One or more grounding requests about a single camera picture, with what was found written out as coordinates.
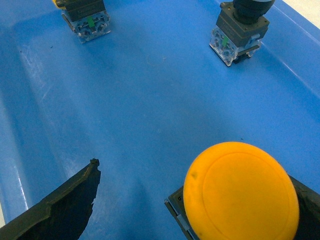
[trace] yellow switch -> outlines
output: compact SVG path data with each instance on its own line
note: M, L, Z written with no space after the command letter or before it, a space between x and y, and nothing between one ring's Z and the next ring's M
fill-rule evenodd
M63 6L63 7L58 7L56 1L57 1L57 0L52 0L52 2L54 3L54 5L55 5L58 9L63 9L63 10L66 9L65 6Z
M202 152L186 175L183 200L201 240L292 240L298 228L298 198L288 174L246 143Z

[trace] clear plastic housing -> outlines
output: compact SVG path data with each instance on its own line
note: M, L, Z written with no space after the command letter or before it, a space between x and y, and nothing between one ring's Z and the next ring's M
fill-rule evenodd
M259 34L253 35L245 46L237 47L225 33L216 26L212 30L210 46L222 59L222 61L230 67L234 60L237 60L243 54L246 54L248 58L251 58L253 54L260 47L261 42L258 39Z
M110 16L107 11L98 12L92 16L84 17L72 22L66 10L62 11L63 19L68 23L71 30L77 34L81 43L110 33Z

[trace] yellow button cap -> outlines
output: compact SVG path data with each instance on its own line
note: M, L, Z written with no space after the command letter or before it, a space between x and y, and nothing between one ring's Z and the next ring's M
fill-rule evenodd
M52 0L52 2L53 2L53 4L58 8L58 9L66 9L66 7L65 6L63 6L63 7L58 7L57 6L57 4L56 4L56 0Z
M202 152L186 175L183 200L201 240L292 240L298 228L298 198L288 174L246 143Z

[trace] blue plastic tray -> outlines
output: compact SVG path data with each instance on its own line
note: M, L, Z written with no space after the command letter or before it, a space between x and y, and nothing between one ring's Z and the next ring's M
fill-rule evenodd
M262 148L320 193L320 30L277 0L261 49L228 68L209 47L220 2L106 1L112 32L86 44L50 0L1 3L6 222L95 157L82 240L184 240L164 199L226 141Z

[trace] green contact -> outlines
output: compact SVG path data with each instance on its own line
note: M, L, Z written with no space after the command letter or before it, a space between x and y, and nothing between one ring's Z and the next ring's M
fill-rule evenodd
M86 18L86 20L88 21L88 24L89 24L89 27L90 27L90 28L92 28L92 27L95 26L95 22L94 22L92 16L88 16L88 17Z
M224 36L223 41L222 41L222 45L225 47L227 45L229 41L229 38L227 36Z

